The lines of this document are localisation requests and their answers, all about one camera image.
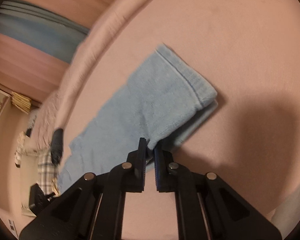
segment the mattress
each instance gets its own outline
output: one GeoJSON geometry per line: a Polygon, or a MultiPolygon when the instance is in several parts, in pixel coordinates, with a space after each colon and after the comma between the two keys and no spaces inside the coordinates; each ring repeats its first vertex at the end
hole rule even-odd
{"type": "MultiPolygon", "coordinates": [[[[96,22],[73,60],[90,67],[79,74],[81,83],[70,83],[79,85],[68,93],[73,100],[63,110],[69,115],[56,117],[65,128],[61,167],[71,140],[164,43],[218,91],[217,111],[175,161],[197,173],[217,173],[287,236],[300,219],[293,198],[300,195],[298,0],[143,0],[137,7],[129,1],[117,1],[96,22]],[[130,13],[113,18],[117,28],[111,28],[107,20],[120,16],[120,4],[130,13]],[[97,40],[100,29],[111,35],[97,40]],[[102,49],[93,47],[98,42],[102,49]],[[298,214],[283,208],[291,207],[291,198],[298,214]]],[[[178,238],[174,194],[156,192],[154,181],[150,171],[145,191],[127,194],[123,239],[178,238]]]]}

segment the plaid fabric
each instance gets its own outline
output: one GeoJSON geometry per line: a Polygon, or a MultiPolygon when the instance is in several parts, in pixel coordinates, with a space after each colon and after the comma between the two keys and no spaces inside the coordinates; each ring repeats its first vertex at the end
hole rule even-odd
{"type": "Polygon", "coordinates": [[[50,149],[42,150],[38,162],[38,185],[44,194],[53,192],[53,180],[58,176],[58,168],[51,162],[50,149]]]}

